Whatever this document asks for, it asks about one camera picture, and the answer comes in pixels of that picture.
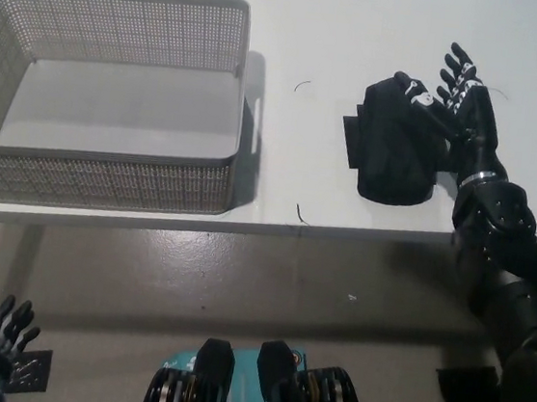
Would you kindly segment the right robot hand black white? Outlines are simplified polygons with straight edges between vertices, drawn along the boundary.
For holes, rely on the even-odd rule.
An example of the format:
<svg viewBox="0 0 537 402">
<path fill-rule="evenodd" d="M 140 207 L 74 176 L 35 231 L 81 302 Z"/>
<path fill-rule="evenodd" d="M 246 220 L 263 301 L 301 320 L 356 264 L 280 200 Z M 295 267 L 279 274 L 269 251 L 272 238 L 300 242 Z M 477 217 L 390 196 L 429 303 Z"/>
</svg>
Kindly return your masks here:
<svg viewBox="0 0 537 402">
<path fill-rule="evenodd" d="M 489 88 L 456 41 L 444 62 L 443 85 L 435 94 L 404 71 L 394 74 L 401 98 L 408 104 L 410 122 L 448 144 L 445 169 L 455 174 L 459 188 L 492 178 L 506 180 L 508 175 L 497 157 L 497 124 Z"/>
</svg>

